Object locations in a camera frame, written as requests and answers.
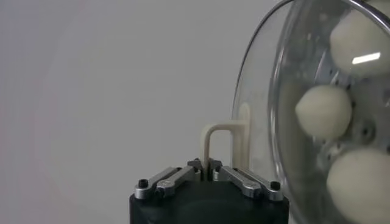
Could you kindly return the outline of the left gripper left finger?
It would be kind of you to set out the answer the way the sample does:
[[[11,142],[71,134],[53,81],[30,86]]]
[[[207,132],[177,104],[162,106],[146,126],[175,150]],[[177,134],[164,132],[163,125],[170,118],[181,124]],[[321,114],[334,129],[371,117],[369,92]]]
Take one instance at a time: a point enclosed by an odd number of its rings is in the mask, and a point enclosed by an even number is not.
[[[133,196],[139,200],[147,200],[155,193],[163,198],[173,196],[184,182],[201,181],[203,171],[199,158],[188,161],[185,167],[167,167],[149,179],[138,180]]]

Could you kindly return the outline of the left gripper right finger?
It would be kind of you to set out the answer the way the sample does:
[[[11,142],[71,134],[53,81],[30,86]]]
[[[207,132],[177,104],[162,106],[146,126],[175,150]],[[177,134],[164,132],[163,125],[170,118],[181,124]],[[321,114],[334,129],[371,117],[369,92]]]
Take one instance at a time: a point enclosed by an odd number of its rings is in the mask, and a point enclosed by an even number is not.
[[[208,161],[208,177],[212,181],[231,182],[248,198],[265,197],[270,201],[283,201],[278,181],[268,181],[249,170],[223,166],[221,161],[215,159]]]

